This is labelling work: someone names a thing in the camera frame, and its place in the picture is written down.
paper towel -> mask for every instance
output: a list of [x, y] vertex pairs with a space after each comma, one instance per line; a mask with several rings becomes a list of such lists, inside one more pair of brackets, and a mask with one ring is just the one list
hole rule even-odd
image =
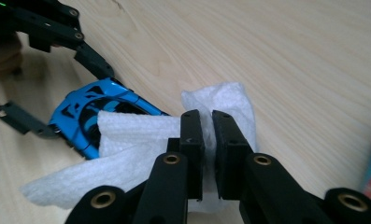
[[[202, 202], [190, 201], [189, 211], [216, 212], [225, 206], [218, 199], [214, 179], [215, 133], [212, 110], [232, 115], [251, 147], [256, 150], [255, 122], [244, 88], [228, 82], [182, 93], [185, 110], [198, 109], [206, 144]], [[100, 112], [101, 158], [85, 161], [42, 177], [21, 188], [38, 205], [54, 204], [68, 209], [89, 190], [110, 185], [127, 191], [146, 180], [158, 155], [166, 151], [167, 139], [179, 137], [179, 118]]]

robotic hand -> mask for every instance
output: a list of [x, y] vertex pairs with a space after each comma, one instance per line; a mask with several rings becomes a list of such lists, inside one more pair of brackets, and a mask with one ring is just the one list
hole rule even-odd
[[57, 0], [0, 1], [0, 38], [23, 32], [28, 34], [32, 48], [50, 52], [55, 44], [73, 49], [75, 60], [99, 79], [70, 92], [54, 111], [49, 125], [13, 102], [0, 105], [0, 120], [23, 134], [31, 131], [43, 138], [63, 137], [91, 160], [98, 158], [98, 111], [166, 114], [114, 78], [112, 67], [84, 41], [78, 16], [76, 9]]

wooden table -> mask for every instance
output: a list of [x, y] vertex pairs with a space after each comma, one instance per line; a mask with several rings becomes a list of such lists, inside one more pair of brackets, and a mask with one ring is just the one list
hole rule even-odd
[[[305, 190], [359, 189], [371, 152], [371, 0], [62, 1], [80, 11], [87, 42], [128, 88], [171, 115], [183, 90], [241, 82], [259, 149]], [[74, 52], [30, 49], [23, 76], [0, 81], [48, 121], [94, 78]], [[0, 223], [64, 223], [69, 211], [27, 202], [19, 187], [82, 159], [64, 141], [22, 136], [0, 122]], [[237, 203], [188, 223], [242, 223]]]

white tissue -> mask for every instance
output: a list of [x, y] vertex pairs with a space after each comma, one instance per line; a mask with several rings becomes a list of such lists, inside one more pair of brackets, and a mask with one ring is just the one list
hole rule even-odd
[[[214, 179], [215, 133], [212, 110], [234, 117], [240, 130], [256, 149], [252, 105], [239, 83], [222, 83], [199, 91], [182, 93], [185, 110], [198, 109], [206, 145], [204, 200], [190, 200], [189, 211], [216, 212], [225, 202], [218, 199]], [[21, 188], [23, 195], [38, 205], [74, 207], [89, 190], [110, 185], [127, 191], [146, 180], [158, 155], [166, 151], [167, 139], [179, 137], [179, 118], [100, 112], [101, 158], [85, 161], [47, 175]]]

light wood grain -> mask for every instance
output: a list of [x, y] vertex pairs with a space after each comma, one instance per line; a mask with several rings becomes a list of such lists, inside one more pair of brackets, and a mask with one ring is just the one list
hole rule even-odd
[[[116, 76], [162, 110], [184, 112], [180, 93], [241, 82], [257, 141], [311, 193], [359, 189], [371, 149], [371, 0], [62, 1], [80, 11], [87, 42]], [[58, 48], [24, 41], [24, 77], [0, 81], [45, 121], [72, 90], [93, 81]], [[0, 223], [64, 223], [69, 211], [38, 207], [18, 188], [81, 159], [60, 140], [0, 122]], [[242, 223], [236, 203], [189, 223]]]

